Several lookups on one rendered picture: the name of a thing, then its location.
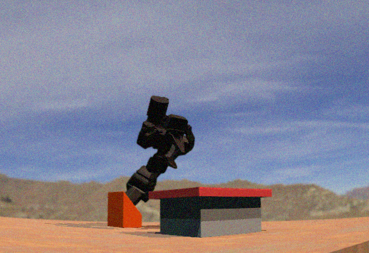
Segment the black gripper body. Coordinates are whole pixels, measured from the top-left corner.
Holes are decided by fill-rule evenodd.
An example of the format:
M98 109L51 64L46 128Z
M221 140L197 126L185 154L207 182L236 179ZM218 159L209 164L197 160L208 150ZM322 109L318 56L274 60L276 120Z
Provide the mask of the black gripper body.
M170 127L171 129L175 129L175 130L185 130L186 126L188 124L188 120L186 120L185 117L183 116L178 116L178 115L174 115L174 114L170 114L167 116L166 121L164 123L164 127L168 128ZM157 147L157 153L155 153L152 157L150 157L150 159L148 160L148 163L146 165L146 169L148 170L149 173L165 173L167 166L162 166L162 165L155 165L153 163L153 160L155 158L155 156L161 156L161 157L166 157L165 155L168 153L168 151L170 151L171 146L173 145L168 139L166 139L164 137L167 129L164 129L163 126L161 125L155 125L156 128L159 128L160 130L162 130L162 133L157 134L156 140L155 140L155 147Z

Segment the red lid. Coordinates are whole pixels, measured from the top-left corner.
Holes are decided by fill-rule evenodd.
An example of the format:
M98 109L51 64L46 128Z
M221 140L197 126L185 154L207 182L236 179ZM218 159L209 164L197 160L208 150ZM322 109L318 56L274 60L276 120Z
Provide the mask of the red lid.
M272 189L233 189L233 188L209 188L194 187L186 189L173 189L166 191L149 191L148 199L160 200L160 198L180 198L191 196L217 196L217 197L261 197L267 198L272 196Z

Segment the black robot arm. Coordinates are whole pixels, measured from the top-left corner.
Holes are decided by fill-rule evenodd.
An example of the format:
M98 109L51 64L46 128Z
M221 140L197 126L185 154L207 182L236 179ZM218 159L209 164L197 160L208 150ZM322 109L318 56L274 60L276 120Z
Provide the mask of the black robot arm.
M150 103L147 111L147 119L142 123L141 130L139 131L139 136L137 144L144 149L152 147L157 149L154 143L157 134L162 133L162 130L156 128L155 125L161 125L164 127L167 115L167 107L169 104L169 99L161 96L151 96ZM164 129L169 129L165 128ZM178 149L172 145L170 151L165 155L166 157L171 157L175 160L178 156L186 155L194 147L195 137L191 131L191 126L187 124L184 134L184 154L179 152ZM130 201L136 205L140 200L147 202L148 192L154 191L157 184L157 178L161 173L149 173L146 166L143 165L138 171L133 173L132 177L126 183L126 195L129 197ZM135 188L136 186L137 188ZM142 191L140 191L140 190Z

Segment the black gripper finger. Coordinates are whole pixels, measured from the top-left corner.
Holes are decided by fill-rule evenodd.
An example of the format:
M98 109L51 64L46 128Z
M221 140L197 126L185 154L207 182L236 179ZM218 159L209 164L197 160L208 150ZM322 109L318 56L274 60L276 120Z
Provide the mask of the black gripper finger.
M175 130L175 129L167 129L164 137L168 139L181 153L185 153L184 146L184 131Z
M155 156L153 163L155 165L170 166L172 168L177 168L175 161L171 157Z

